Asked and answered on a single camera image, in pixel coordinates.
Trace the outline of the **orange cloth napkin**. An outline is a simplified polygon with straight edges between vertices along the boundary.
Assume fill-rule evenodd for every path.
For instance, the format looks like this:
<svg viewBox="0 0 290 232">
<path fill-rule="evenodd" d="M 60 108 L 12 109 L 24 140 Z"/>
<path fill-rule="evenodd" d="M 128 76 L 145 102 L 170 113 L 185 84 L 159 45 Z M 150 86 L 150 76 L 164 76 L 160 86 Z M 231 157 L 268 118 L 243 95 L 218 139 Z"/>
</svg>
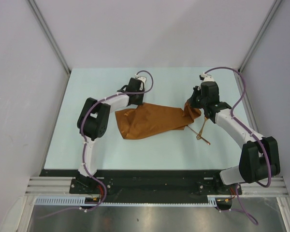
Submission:
<svg viewBox="0 0 290 232">
<path fill-rule="evenodd" d="M 201 111 L 190 107 L 184 108 L 143 103 L 137 108 L 115 112 L 116 122 L 123 139 L 140 140 L 163 132 L 183 130 L 201 116 Z"/>
</svg>

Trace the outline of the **gold fork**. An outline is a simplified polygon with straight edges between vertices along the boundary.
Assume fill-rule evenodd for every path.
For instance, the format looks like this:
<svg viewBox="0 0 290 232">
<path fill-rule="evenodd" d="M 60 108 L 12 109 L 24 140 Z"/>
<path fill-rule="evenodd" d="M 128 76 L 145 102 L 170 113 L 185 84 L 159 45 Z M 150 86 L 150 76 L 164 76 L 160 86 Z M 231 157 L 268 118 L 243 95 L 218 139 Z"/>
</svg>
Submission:
<svg viewBox="0 0 290 232">
<path fill-rule="evenodd" d="M 200 131 L 198 132 L 196 138 L 197 140 L 201 140 L 203 137 L 202 137 L 202 134 L 203 134 L 203 130 L 204 130 L 204 127 L 205 127 L 205 124 L 207 122 L 208 118 L 204 117 L 204 121 L 203 121 L 203 124 L 202 124 L 202 127 L 200 129 Z"/>
</svg>

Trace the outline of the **copper spoon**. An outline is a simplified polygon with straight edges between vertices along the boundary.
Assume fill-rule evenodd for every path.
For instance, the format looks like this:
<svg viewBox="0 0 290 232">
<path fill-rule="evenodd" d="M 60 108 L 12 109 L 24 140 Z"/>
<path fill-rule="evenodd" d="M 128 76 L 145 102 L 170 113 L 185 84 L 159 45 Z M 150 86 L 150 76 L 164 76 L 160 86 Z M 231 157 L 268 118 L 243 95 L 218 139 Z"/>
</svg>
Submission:
<svg viewBox="0 0 290 232">
<path fill-rule="evenodd" d="M 203 138 L 199 133 L 197 133 L 193 128 L 191 128 L 189 125 L 187 125 L 187 127 L 193 132 L 193 133 L 195 133 L 196 134 L 196 139 L 197 140 L 203 140 L 206 144 L 208 144 L 208 145 L 211 145 L 211 143 L 208 141 L 208 140 L 206 140 L 205 138 Z"/>
</svg>

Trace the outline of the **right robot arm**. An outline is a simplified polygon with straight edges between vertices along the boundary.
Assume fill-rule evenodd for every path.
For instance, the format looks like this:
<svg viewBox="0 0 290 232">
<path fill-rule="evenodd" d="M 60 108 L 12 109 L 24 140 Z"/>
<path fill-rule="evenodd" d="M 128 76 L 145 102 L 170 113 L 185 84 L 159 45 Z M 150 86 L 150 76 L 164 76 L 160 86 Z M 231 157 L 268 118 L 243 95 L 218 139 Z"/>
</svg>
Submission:
<svg viewBox="0 0 290 232">
<path fill-rule="evenodd" d="M 280 174 L 277 140 L 272 136 L 264 137 L 239 120 L 231 106 L 220 101 L 215 81 L 195 86 L 188 104 L 203 109 L 205 117 L 224 129 L 242 150 L 238 166 L 222 170 L 220 178 L 214 180 L 213 188 L 217 193 L 226 193 L 232 184 L 259 182 Z"/>
</svg>

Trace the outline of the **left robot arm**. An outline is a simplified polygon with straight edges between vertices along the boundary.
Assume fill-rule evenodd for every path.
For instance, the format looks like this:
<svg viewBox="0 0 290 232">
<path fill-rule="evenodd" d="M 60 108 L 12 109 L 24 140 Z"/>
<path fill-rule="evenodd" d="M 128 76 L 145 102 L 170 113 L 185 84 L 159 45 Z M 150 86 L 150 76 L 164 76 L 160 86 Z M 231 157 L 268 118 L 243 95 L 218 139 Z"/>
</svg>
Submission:
<svg viewBox="0 0 290 232">
<path fill-rule="evenodd" d="M 78 171 L 80 175 L 85 176 L 80 182 L 80 187 L 86 193 L 94 192 L 97 187 L 97 181 L 90 177 L 98 168 L 94 146 L 107 130 L 109 115 L 129 105 L 143 104 L 145 83 L 145 77 L 136 76 L 131 78 L 129 83 L 119 89 L 116 94 L 100 100 L 86 99 L 77 121 L 79 133 L 84 138 L 82 163 Z"/>
</svg>

